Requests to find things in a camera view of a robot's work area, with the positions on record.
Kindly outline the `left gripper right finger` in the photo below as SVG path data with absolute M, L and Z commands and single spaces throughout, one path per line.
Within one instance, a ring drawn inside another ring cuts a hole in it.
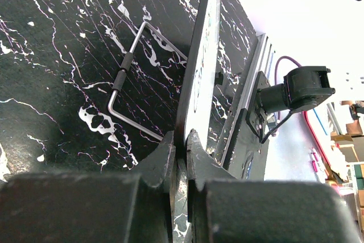
M 202 147 L 198 132 L 187 138 L 187 181 L 189 192 L 201 192 L 207 180 L 234 179 Z

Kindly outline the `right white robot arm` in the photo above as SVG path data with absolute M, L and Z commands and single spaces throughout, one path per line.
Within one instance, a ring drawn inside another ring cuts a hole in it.
M 284 85 L 292 108 L 330 96 L 363 98 L 363 3 L 354 0 L 259 0 L 267 31 L 299 61 Z

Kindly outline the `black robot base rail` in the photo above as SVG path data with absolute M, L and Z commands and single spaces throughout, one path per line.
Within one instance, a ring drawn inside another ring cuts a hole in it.
M 238 86 L 214 152 L 217 163 L 237 179 L 264 180 L 269 141 L 261 140 L 268 116 L 256 98 L 258 91 L 270 86 L 274 53 L 269 36 L 259 35 L 247 79 Z

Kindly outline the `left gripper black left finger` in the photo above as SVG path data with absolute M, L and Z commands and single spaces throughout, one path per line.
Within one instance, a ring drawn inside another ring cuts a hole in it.
M 174 132 L 169 131 L 157 148 L 133 168 L 133 173 L 141 175 L 149 187 L 170 193 L 175 174 L 175 157 Z

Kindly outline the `white rectangular whiteboard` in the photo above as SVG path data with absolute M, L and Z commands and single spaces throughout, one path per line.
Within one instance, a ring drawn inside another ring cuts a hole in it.
M 191 130 L 207 146 L 220 41 L 221 0 L 200 0 L 175 123 L 175 146 L 186 146 Z

